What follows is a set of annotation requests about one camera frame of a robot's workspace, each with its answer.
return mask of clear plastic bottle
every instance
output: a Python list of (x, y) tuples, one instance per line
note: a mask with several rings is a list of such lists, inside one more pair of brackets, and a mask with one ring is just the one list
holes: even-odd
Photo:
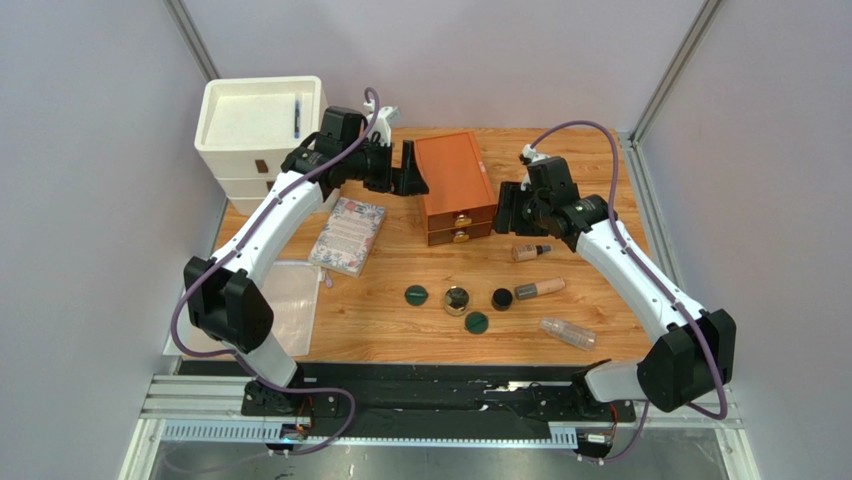
[(570, 343), (577, 348), (582, 348), (583, 350), (592, 350), (595, 348), (595, 339), (597, 338), (595, 332), (590, 332), (565, 320), (544, 317), (541, 319), (541, 328), (551, 336), (563, 342)]

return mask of floral book cover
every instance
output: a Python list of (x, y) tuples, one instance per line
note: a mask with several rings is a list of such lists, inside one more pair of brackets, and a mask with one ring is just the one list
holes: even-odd
[(385, 219), (385, 207), (340, 197), (308, 261), (358, 277)]

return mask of wooden table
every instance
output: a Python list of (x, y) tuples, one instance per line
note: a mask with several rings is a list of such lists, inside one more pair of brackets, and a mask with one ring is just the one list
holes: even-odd
[[(402, 139), (418, 139), (460, 129), (394, 129), (399, 162)], [(482, 158), (494, 192), (500, 182), (520, 181), (525, 168), (518, 161), (524, 144), (538, 129), (476, 129)], [(597, 131), (568, 130), (551, 135), (540, 150), (561, 155), (571, 168), (581, 195), (607, 198), (612, 153)], [(645, 235), (623, 159), (615, 202), (619, 218), (647, 251)], [(311, 352), (301, 360), (341, 362), (588, 364), (612, 358), (644, 356), (650, 344), (625, 302), (604, 277), (563, 243), (551, 238), (492, 234), (468, 243), (427, 247), (418, 199), (372, 193), (360, 182), (347, 183), (342, 196), (387, 207), (387, 217), (360, 278), (332, 273), (334, 287), (320, 286)], [(311, 216), (295, 233), (280, 258), (305, 259), (328, 214)], [(246, 217), (228, 207), (217, 248), (243, 225)], [(546, 243), (554, 251), (536, 260), (515, 263), (515, 245)], [(567, 287), (559, 293), (515, 301), (505, 312), (491, 307), (491, 294), (500, 287), (562, 276)], [(419, 284), (429, 292), (421, 307), (409, 306), (403, 293)], [(470, 311), (488, 315), (482, 335), (464, 330), (464, 317), (451, 317), (441, 307), (444, 292), (458, 285), (472, 297)], [(544, 316), (568, 320), (597, 333), (597, 347), (585, 352), (554, 339), (538, 328)]]

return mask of brown drawer handle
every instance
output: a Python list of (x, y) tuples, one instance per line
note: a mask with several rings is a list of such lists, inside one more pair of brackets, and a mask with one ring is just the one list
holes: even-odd
[(456, 216), (456, 221), (455, 221), (454, 226), (455, 226), (456, 228), (458, 228), (458, 227), (466, 227), (466, 226), (470, 225), (471, 223), (473, 223), (473, 219), (472, 219), (472, 218), (470, 218), (470, 217), (469, 217), (467, 214), (465, 214), (465, 213), (460, 213), (460, 214), (458, 214), (458, 216)]
[(470, 235), (464, 229), (456, 230), (453, 234), (453, 243), (464, 243), (470, 240)]

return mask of brown wooden drawer box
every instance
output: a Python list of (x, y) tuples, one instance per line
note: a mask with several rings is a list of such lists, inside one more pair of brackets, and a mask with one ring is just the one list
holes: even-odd
[(427, 243), (490, 235), (497, 199), (473, 132), (417, 140), (414, 152), (429, 185), (429, 194), (420, 197)]

